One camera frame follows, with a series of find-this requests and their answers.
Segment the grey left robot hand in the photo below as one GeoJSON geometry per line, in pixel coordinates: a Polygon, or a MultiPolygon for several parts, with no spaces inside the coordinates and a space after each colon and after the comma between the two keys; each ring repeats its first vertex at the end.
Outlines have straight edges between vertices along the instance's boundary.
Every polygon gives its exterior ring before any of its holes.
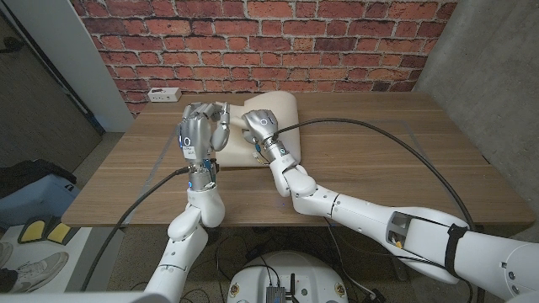
{"type": "Polygon", "coordinates": [[[210,155],[221,151],[230,134],[228,103],[192,103],[179,123],[179,145],[191,165],[211,169],[210,155]]]}

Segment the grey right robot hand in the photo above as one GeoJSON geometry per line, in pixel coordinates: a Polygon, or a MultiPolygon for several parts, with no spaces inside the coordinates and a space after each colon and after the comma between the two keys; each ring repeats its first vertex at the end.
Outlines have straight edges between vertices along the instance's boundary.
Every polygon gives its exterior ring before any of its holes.
{"type": "Polygon", "coordinates": [[[255,109],[242,116],[246,126],[242,129],[243,138],[251,143],[264,144],[278,130],[278,121],[271,110],[255,109]]]}

